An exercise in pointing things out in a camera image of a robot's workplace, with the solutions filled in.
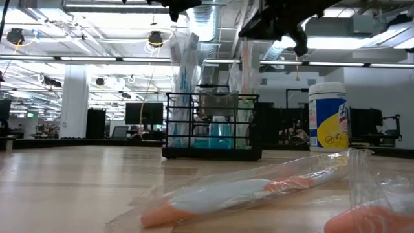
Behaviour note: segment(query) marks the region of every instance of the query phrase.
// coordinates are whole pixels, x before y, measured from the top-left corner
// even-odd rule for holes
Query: wooden table
[[[171,160],[160,148],[78,146],[0,152],[0,232],[103,232],[104,224],[139,211],[149,187],[309,156],[264,151],[258,162]],[[385,170],[414,170],[414,161],[372,157]],[[143,232],[323,232],[349,208],[346,179],[248,210]],[[108,232],[139,232],[135,215]],[[125,231],[130,226],[132,231]]]

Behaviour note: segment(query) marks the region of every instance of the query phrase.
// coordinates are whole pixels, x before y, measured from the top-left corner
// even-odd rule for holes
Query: disinfecting wipes container
[[[348,148],[348,108],[345,85],[319,83],[309,87],[310,150],[339,152]]]

